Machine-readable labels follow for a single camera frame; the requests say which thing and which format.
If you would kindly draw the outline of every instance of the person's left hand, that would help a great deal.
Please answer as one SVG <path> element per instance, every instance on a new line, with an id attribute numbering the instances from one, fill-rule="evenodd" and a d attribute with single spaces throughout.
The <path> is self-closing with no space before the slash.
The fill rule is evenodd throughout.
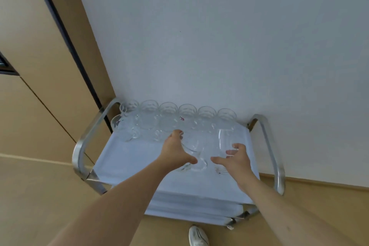
<path id="1" fill-rule="evenodd" d="M 169 137 L 164 141 L 162 151 L 158 157 L 158 161 L 165 166 L 165 168 L 172 171 L 180 168 L 186 163 L 196 164 L 197 159 L 187 154 L 182 147 L 183 131 L 179 129 L 173 130 Z"/>

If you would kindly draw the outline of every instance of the hand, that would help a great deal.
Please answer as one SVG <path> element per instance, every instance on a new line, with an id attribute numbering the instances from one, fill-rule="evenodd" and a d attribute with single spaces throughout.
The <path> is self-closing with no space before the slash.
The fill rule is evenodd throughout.
<path id="1" fill-rule="evenodd" d="M 225 151 L 228 155 L 227 158 L 211 157 L 211 161 L 217 165 L 223 165 L 228 173 L 236 180 L 238 187 L 246 192 L 246 186 L 250 178 L 255 177 L 251 170 L 250 159 L 246 153 L 246 146 L 240 143 L 232 145 L 233 148 L 238 150 Z"/>
<path id="2" fill-rule="evenodd" d="M 179 129 L 173 130 L 169 137 L 164 141 L 162 151 L 158 157 L 166 169 L 172 171 L 174 169 L 180 168 L 186 163 L 196 164 L 197 159 L 189 154 L 187 154 L 182 147 L 183 131 Z"/>

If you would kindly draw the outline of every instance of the metal leg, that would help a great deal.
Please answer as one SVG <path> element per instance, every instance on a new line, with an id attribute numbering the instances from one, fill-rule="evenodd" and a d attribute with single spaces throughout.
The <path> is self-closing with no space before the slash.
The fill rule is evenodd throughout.
<path id="1" fill-rule="evenodd" d="M 71 159 L 75 173 L 99 194 L 104 194 L 105 192 L 107 192 L 107 190 L 104 188 L 103 184 L 101 183 L 86 181 L 87 177 L 90 174 L 90 170 L 85 166 L 85 163 L 83 161 L 83 155 L 85 153 L 87 144 L 90 142 L 96 129 L 99 127 L 101 122 L 104 120 L 106 115 L 109 113 L 109 110 L 112 108 L 112 106 L 116 103 L 120 104 L 120 101 L 117 98 L 113 99 L 108 105 L 100 108 L 95 118 L 92 120 L 90 125 L 86 128 L 81 138 L 77 141 L 77 144 L 74 147 L 73 155 Z"/>
<path id="2" fill-rule="evenodd" d="M 263 130 L 265 142 L 266 142 L 266 145 L 269 151 L 269 156 L 270 156 L 270 159 L 272 160 L 272 165 L 273 165 L 273 170 L 274 170 L 274 189 L 280 195 L 283 195 L 284 180 L 285 180 L 283 163 L 282 163 L 282 159 L 281 159 L 278 147 L 276 145 L 276 142 L 274 141 L 272 131 L 270 129 L 267 118 L 264 117 L 263 115 L 255 114 L 252 117 L 251 122 L 248 125 L 248 129 L 251 132 L 253 127 L 258 121 Z M 226 224 L 226 226 L 228 229 L 232 230 L 233 225 L 242 220 L 242 219 L 239 219 L 240 217 L 243 219 L 249 219 L 250 217 L 256 215 L 257 213 L 259 213 L 258 208 L 256 206 L 251 207 L 247 211 L 245 211 L 243 214 L 238 216 L 238 218 L 233 218 L 228 224 Z"/>

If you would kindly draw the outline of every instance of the white sneaker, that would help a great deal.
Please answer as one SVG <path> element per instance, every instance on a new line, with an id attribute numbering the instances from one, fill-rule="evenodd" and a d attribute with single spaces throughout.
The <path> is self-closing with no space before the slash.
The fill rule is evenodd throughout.
<path id="1" fill-rule="evenodd" d="M 190 246 L 209 246 L 209 239 L 205 234 L 205 231 L 198 226 L 191 226 L 188 232 L 188 238 L 190 240 Z"/>

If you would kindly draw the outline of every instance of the wooden floor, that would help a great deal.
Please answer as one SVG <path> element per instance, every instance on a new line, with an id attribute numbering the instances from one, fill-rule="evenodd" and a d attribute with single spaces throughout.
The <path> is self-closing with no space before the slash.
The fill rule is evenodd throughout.
<path id="1" fill-rule="evenodd" d="M 0 158 L 0 245 L 42 246 L 98 195 L 69 165 Z M 268 184 L 272 179 L 263 178 Z M 286 198 L 360 245 L 369 245 L 369 192 L 287 182 Z M 188 246 L 191 222 L 145 216 L 132 246 Z M 201 225 L 211 246 L 280 245 L 261 215 L 235 226 Z"/>

